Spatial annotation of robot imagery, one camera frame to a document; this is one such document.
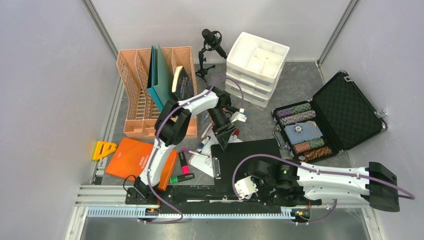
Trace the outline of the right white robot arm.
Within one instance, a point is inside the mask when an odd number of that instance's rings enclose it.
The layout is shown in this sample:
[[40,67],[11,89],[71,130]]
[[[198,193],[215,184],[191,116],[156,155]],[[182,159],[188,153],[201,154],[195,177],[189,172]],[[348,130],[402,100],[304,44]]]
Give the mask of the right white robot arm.
[[296,207],[319,206],[338,200],[368,204],[384,212],[399,212],[397,176],[379,162],[367,167],[339,168],[302,162],[300,167],[277,160],[254,159],[248,165],[245,181],[248,191],[240,193],[249,199],[271,205]]

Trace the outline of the black clipboard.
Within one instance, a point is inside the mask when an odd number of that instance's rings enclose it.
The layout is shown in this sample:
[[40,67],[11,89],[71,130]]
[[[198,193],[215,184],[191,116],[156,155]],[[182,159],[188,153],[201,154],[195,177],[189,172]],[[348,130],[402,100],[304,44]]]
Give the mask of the black clipboard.
[[211,157],[219,161],[220,179],[214,180],[217,193],[232,194],[232,177],[237,165],[246,157],[267,154],[281,158],[280,148],[275,139],[262,139],[229,143],[225,150],[219,144],[211,146]]

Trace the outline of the peach plastic file organizer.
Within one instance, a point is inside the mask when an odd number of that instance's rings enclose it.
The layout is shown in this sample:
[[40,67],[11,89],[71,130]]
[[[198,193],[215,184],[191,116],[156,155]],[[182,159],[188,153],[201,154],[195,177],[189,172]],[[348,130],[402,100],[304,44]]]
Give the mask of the peach plastic file organizer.
[[[190,46],[163,47],[162,52],[169,68],[174,71],[183,66],[192,79],[194,92],[197,82],[192,48]],[[151,49],[125,49],[118,52],[116,65],[128,96],[124,134],[131,139],[155,138],[155,123],[160,110],[147,91]]]

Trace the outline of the printed white paper sheet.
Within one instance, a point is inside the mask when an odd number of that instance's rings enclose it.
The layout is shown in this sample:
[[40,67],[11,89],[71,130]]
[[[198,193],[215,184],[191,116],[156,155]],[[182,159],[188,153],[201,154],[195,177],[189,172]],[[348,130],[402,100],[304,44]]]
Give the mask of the printed white paper sheet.
[[220,145],[215,137],[215,135],[211,132],[207,136],[210,136],[209,142],[205,145],[200,153],[209,155],[210,157],[203,157],[198,155],[192,155],[188,160],[188,163],[194,168],[202,171],[203,173],[209,175],[210,177],[214,177],[213,163],[212,163],[212,152],[211,146],[217,145],[220,149]]

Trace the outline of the teal notebook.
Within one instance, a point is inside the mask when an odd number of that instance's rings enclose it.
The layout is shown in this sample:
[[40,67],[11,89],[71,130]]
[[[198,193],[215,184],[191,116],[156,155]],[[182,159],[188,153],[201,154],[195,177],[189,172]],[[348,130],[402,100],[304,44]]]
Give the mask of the teal notebook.
[[153,102],[161,112],[164,108],[162,101],[156,92],[154,86],[158,84],[158,69],[157,69],[157,49],[154,45],[151,46],[150,65],[148,72],[147,91],[150,94]]

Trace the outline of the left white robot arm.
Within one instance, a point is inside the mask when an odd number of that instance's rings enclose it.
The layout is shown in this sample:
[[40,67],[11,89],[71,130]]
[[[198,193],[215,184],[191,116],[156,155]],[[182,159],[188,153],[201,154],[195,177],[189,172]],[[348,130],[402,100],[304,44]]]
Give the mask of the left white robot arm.
[[213,133],[223,150],[236,130],[235,122],[247,119],[244,108],[232,107],[230,94],[214,86],[186,100],[168,100],[154,127],[152,152],[134,182],[137,196],[145,204],[156,200],[157,190],[154,187],[160,183],[170,153],[186,137],[191,118],[204,111],[211,116]]

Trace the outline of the dark blue hardcover book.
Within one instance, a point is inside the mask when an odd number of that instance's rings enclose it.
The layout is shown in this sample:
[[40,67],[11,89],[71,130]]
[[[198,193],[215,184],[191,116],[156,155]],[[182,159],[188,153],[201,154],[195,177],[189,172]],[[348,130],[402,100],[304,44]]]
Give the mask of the dark blue hardcover book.
[[177,66],[175,69],[171,92],[177,101],[187,100],[195,96],[192,79],[183,66]]

